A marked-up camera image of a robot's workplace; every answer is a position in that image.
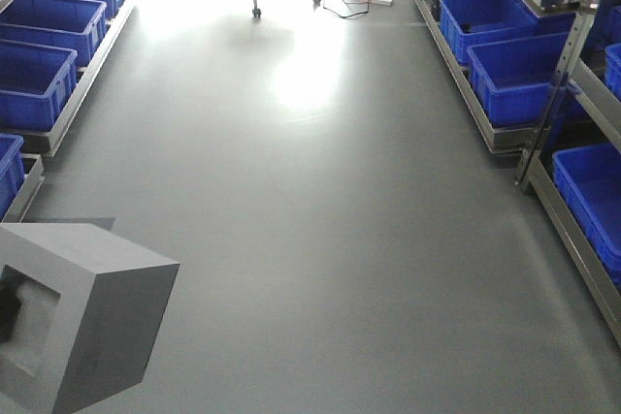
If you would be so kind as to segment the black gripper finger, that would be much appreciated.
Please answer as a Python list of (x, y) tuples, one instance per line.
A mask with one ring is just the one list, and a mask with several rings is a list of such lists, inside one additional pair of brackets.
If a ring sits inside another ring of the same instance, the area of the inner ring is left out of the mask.
[(21, 308), (17, 289), (23, 282), (21, 275), (5, 275), (1, 278), (1, 341), (7, 342), (13, 333)]

